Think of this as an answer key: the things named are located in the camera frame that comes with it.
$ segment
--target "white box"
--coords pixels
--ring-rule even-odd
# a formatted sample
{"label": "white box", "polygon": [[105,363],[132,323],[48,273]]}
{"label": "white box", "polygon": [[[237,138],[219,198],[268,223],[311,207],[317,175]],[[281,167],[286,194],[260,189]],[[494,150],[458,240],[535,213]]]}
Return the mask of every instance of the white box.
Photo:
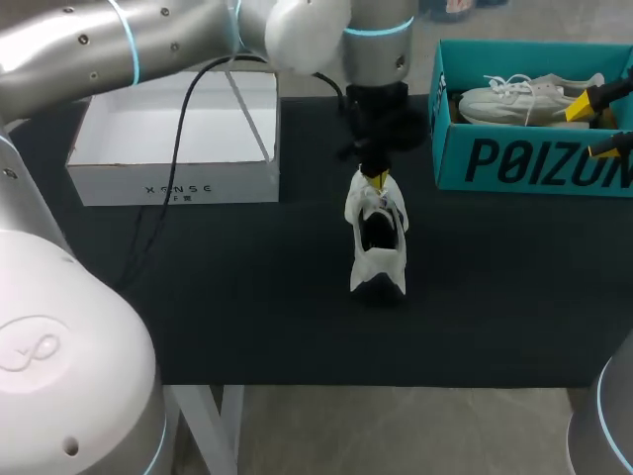
{"label": "white box", "polygon": [[[195,75],[182,72],[92,98],[66,164],[84,206],[164,202],[178,118]],[[279,170],[277,79],[265,72],[232,75]],[[170,203],[276,202],[275,176],[225,74],[207,73],[187,109]]]}

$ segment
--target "black table mat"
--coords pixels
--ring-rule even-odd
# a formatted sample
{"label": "black table mat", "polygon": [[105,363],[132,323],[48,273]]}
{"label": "black table mat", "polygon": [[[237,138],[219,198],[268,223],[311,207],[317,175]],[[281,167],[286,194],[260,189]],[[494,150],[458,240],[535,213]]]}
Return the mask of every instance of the black table mat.
{"label": "black table mat", "polygon": [[[137,208],[81,206],[63,165],[83,107],[12,137],[78,257],[112,284]],[[126,293],[164,382],[589,384],[633,322],[633,201],[440,192],[427,143],[395,158],[407,297],[352,296],[343,206],[355,164],[334,157],[348,139],[335,109],[282,102],[280,204],[170,209]]]}

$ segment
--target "gray floor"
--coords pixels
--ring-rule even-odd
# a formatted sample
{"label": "gray floor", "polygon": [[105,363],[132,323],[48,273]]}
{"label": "gray floor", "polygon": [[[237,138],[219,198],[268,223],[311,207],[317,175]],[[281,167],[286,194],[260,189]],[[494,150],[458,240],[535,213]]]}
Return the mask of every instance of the gray floor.
{"label": "gray floor", "polygon": [[[0,29],[72,3],[0,0]],[[467,23],[422,20],[408,79],[414,93],[428,91],[441,38],[632,44],[633,2],[512,0]],[[324,72],[344,82],[336,61]],[[330,93],[291,75],[281,92]],[[243,475],[563,475],[571,412],[564,390],[250,387],[239,464]],[[192,453],[188,474],[204,474]]]}

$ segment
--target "shoe sole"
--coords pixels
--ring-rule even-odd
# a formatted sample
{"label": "shoe sole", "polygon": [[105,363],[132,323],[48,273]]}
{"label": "shoe sole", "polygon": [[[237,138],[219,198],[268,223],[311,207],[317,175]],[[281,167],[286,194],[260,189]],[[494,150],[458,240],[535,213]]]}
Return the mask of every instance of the shoe sole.
{"label": "shoe sole", "polygon": [[[479,125],[479,126],[510,126],[510,127],[525,127],[519,124],[498,124],[496,122],[487,122],[480,121],[478,119],[473,119],[472,117],[465,116],[462,114],[462,117],[466,119],[471,124]],[[589,122],[552,122],[549,124],[534,124],[527,127],[554,127],[556,129],[575,129],[575,130],[586,130],[589,128]]]}

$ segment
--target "black cable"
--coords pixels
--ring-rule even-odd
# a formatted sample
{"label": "black cable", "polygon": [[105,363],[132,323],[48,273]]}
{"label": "black cable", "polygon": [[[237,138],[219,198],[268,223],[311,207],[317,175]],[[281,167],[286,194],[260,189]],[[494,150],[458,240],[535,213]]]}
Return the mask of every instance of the black cable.
{"label": "black cable", "polygon": [[130,247],[128,248],[128,257],[126,258],[126,262],[123,266],[123,273],[119,278],[119,281],[115,284],[115,290],[122,290],[126,280],[129,278],[130,271],[133,267],[134,258],[135,258],[135,249],[136,243],[138,242],[138,236],[140,235],[140,225],[142,223],[143,215],[145,214],[146,207],[141,206],[138,208],[138,213],[136,213],[136,219],[134,223],[135,233],[132,236],[132,240],[130,241]]}
{"label": "black cable", "polygon": [[[266,61],[264,59],[262,59],[261,57],[257,57],[257,56],[249,56],[249,55],[243,55],[243,54],[239,54],[237,55],[235,58],[233,58],[233,60],[235,61],[250,61],[250,62],[260,62],[260,63],[265,63]],[[200,72],[198,72],[198,74],[196,74],[196,77],[194,77],[194,80],[191,81],[191,84],[189,85],[189,88],[187,89],[187,93],[185,94],[185,100],[183,101],[182,104],[182,108],[180,110],[180,118],[178,120],[178,129],[176,130],[176,142],[174,145],[174,151],[173,151],[173,155],[171,158],[171,168],[169,170],[169,182],[167,184],[167,191],[165,193],[165,200],[162,203],[161,206],[161,210],[160,210],[160,214],[158,216],[158,219],[156,221],[156,226],[154,227],[154,231],[151,235],[151,237],[147,240],[145,247],[143,248],[142,252],[134,255],[134,249],[136,247],[136,242],[138,240],[138,235],[139,235],[139,229],[140,229],[140,223],[142,221],[142,214],[144,212],[143,207],[141,207],[140,211],[138,212],[138,216],[136,217],[136,222],[135,222],[135,233],[132,239],[132,243],[130,246],[130,250],[128,252],[128,257],[126,259],[126,264],[124,266],[124,270],[121,276],[121,279],[119,280],[118,284],[116,285],[116,288],[118,291],[122,291],[125,288],[127,288],[130,284],[132,284],[141,274],[142,271],[144,269],[145,263],[147,262],[148,257],[151,254],[152,248],[154,246],[154,244],[156,243],[156,241],[158,240],[160,234],[162,233],[162,230],[165,226],[165,218],[167,217],[167,210],[169,209],[169,201],[171,200],[171,193],[172,193],[172,188],[173,188],[173,184],[174,184],[174,180],[176,178],[176,165],[178,162],[178,150],[180,149],[180,140],[182,137],[182,128],[183,128],[183,124],[185,122],[185,115],[187,114],[187,107],[189,106],[189,101],[191,100],[191,96],[194,92],[194,89],[196,88],[196,86],[198,85],[198,82],[200,82],[200,80],[202,79],[202,77],[209,72],[210,70],[214,69],[215,67],[218,67],[222,64],[226,64],[227,62],[231,61],[231,57],[223,57],[220,59],[216,59],[215,61],[210,62],[209,64],[207,64],[205,67],[203,67]],[[338,97],[338,111],[339,113],[344,113],[345,111],[345,99],[343,97],[343,93],[341,91],[341,89],[338,87],[338,85],[332,81],[329,77],[321,74],[321,73],[316,73],[314,74],[314,77],[316,79],[320,79],[321,81],[324,81],[325,83],[327,83],[329,86],[331,86],[334,91],[336,92],[336,96]]]}

